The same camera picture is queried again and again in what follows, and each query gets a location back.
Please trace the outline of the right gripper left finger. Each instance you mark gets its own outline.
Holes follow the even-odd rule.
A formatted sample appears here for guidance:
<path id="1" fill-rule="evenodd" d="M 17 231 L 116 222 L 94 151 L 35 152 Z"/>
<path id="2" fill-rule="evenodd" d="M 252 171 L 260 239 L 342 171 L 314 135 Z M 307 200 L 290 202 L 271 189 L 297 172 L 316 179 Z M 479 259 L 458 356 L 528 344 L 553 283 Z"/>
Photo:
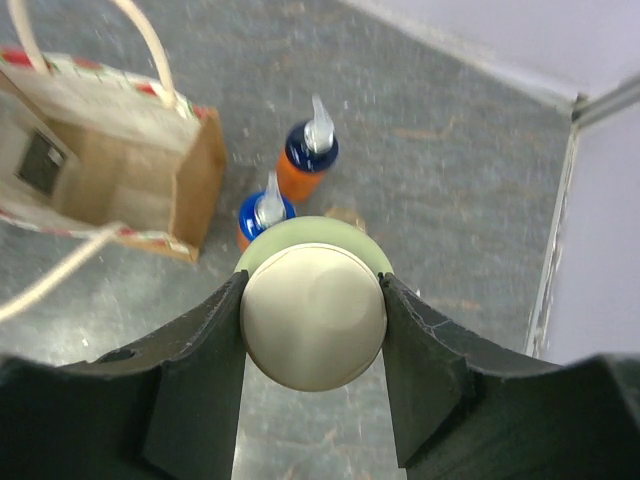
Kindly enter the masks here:
<path id="1" fill-rule="evenodd" d="M 246 351 L 246 272 L 97 361 L 1 359 L 5 479 L 227 479 Z"/>

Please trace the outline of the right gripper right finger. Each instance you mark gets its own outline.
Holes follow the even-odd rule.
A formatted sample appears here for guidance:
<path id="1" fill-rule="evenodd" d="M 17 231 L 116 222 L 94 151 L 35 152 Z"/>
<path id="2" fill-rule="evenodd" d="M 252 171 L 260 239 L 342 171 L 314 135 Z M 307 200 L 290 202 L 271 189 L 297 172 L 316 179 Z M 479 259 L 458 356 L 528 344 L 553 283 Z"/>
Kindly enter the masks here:
<path id="1" fill-rule="evenodd" d="M 397 463 L 410 479 L 635 479 L 639 359 L 503 348 L 380 276 Z"/>

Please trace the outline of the green bottle cream cap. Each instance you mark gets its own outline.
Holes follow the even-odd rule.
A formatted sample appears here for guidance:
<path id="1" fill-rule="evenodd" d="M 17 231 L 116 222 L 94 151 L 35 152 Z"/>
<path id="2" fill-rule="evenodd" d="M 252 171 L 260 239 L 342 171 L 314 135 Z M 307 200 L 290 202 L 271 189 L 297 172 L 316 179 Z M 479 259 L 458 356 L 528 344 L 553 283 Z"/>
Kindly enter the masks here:
<path id="1" fill-rule="evenodd" d="M 325 216 L 286 220 L 259 235 L 236 269 L 249 276 L 240 304 L 246 350 L 273 381 L 328 391 L 373 363 L 387 330 L 379 277 L 393 268 L 366 233 Z"/>

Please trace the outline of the orange bottle bright blue pump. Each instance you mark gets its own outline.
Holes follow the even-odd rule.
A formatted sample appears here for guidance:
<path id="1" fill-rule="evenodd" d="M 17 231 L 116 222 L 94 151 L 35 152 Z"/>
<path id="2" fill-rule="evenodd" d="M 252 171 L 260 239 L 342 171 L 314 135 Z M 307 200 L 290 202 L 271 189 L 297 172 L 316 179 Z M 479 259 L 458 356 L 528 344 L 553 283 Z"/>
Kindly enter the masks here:
<path id="1" fill-rule="evenodd" d="M 271 171 L 264 190 L 252 194 L 238 213 L 237 243 L 242 252 L 264 231 L 296 217 L 293 204 L 279 189 L 277 174 Z"/>

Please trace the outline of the watermelon canvas tote bag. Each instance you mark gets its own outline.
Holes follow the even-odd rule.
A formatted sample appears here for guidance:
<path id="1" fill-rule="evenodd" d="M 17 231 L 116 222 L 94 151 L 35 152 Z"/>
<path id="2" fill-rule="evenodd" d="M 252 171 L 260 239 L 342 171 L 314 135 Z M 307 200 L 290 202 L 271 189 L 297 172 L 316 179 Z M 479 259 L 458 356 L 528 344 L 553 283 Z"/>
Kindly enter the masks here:
<path id="1" fill-rule="evenodd" d="M 165 49 L 139 7 L 119 8 L 157 74 L 43 52 L 23 1 L 7 5 L 19 50 L 1 53 L 1 218 L 80 245 L 6 301 L 8 320 L 107 243 L 196 261 L 227 164 L 218 112 L 175 88 Z"/>

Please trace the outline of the orange bottle dark blue pump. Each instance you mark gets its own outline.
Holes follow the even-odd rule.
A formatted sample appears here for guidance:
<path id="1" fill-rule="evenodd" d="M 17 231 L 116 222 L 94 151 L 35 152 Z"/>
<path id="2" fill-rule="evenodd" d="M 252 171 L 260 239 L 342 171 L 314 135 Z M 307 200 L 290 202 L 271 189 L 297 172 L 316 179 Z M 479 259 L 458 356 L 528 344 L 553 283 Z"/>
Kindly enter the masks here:
<path id="1" fill-rule="evenodd" d="M 276 165 L 280 192 L 294 204 L 309 199 L 339 154 L 332 118 L 318 94 L 311 100 L 313 116 L 291 128 Z"/>

